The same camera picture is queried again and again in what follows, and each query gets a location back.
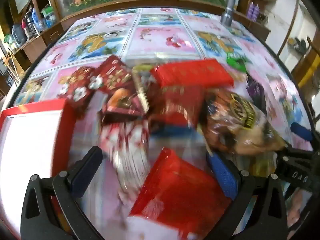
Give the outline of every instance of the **silver bolt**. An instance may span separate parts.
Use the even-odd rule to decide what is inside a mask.
[[[68,173],[66,171],[60,171],[59,176],[65,177]]]
[[[35,174],[35,175],[32,175],[30,179],[31,179],[32,181],[34,181],[34,180],[36,180],[37,178],[38,178],[38,175]]]
[[[249,176],[249,172],[248,171],[241,171],[241,175],[244,176],[244,177],[248,177]]]
[[[277,174],[272,173],[272,174],[271,174],[271,178],[273,178],[273,179],[278,179],[278,175],[277,175]]]

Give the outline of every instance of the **table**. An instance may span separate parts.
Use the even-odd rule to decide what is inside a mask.
[[[76,21],[31,73],[14,105],[56,98],[75,70],[81,66],[97,68],[110,54],[119,56],[130,68],[140,64],[216,58],[235,80],[235,85],[228,89],[250,100],[244,75],[226,63],[227,52],[247,58],[248,73],[264,86],[268,119],[278,133],[292,146],[311,150],[309,142],[289,129],[292,122],[310,128],[297,89],[265,46],[238,22],[233,21],[230,28],[225,28],[220,24],[220,16],[187,9],[126,9]],[[86,116],[77,121],[70,165],[81,159],[91,146],[99,145],[97,112],[105,96],[96,92]],[[202,154],[205,144],[198,133],[177,138],[151,138],[148,156],[151,163],[164,146],[174,148],[193,165],[206,168]],[[269,175],[275,167],[273,153],[254,159],[234,157],[233,161],[239,169],[260,176]],[[104,162],[81,202],[89,220],[106,239],[110,232],[113,236],[124,234],[117,220],[121,217],[117,210],[119,199],[114,194],[116,191],[111,190],[114,185],[107,179],[112,176]]]

